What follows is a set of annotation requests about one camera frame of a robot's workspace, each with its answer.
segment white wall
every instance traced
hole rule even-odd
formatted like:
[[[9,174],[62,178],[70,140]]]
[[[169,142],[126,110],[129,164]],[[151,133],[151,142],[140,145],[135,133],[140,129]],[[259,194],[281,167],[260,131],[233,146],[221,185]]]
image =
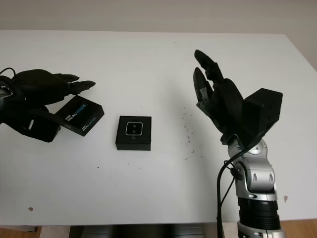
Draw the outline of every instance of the white wall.
[[[316,0],[0,0],[0,29],[285,33],[317,69]]]

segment robotic arm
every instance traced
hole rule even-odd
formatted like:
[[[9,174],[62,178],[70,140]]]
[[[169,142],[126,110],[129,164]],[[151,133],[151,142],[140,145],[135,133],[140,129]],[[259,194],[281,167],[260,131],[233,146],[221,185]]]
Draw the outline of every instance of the robotic arm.
[[[213,89],[199,68],[194,71],[197,106],[223,134],[230,160],[224,163],[217,179],[217,233],[223,237],[220,179],[228,165],[236,184],[240,206],[240,238],[284,238],[277,214],[275,176],[267,160],[267,146],[262,140],[278,121],[282,93],[260,89],[243,99],[235,84],[223,78],[218,64],[196,50],[195,58],[213,82]]]
[[[45,105],[95,85],[92,81],[74,82],[79,79],[75,75],[51,74],[42,69],[13,73],[12,79],[0,75],[0,123],[45,142],[53,141],[61,124],[61,119],[49,113]]]

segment white table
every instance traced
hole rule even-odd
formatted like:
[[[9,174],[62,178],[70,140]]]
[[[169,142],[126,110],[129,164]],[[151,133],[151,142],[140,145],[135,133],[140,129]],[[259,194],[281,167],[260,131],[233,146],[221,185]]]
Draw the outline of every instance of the white table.
[[[284,35],[0,31],[0,49],[1,68],[97,82],[81,96],[106,113],[85,137],[62,128],[52,143],[0,126],[1,225],[215,222],[216,176],[228,155],[195,106],[195,49],[244,97],[261,87],[283,92],[280,121],[265,137],[280,218],[317,217],[317,72]],[[117,151],[120,115],[152,116],[151,152]],[[230,180],[227,172],[223,192]],[[234,189],[223,220],[238,220]]]

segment black box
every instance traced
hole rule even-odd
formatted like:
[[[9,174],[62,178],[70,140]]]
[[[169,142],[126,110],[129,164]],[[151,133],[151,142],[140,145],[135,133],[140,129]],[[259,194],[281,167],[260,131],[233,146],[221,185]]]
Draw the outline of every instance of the black box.
[[[55,113],[63,119],[62,126],[82,136],[85,136],[104,114],[101,105],[80,96],[73,97]]]
[[[115,144],[118,150],[151,150],[151,117],[120,116]]]

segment wooden floor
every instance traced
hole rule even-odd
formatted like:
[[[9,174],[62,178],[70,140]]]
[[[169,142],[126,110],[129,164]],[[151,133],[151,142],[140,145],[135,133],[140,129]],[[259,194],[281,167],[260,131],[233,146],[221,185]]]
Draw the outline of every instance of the wooden floor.
[[[39,238],[40,234],[41,227],[36,227],[35,232],[22,232],[0,228],[0,238]]]
[[[284,221],[287,238],[317,238],[317,219],[302,221]],[[0,228],[0,238],[39,238],[41,227],[36,232],[21,232]]]
[[[317,238],[317,219],[282,222],[288,238]]]

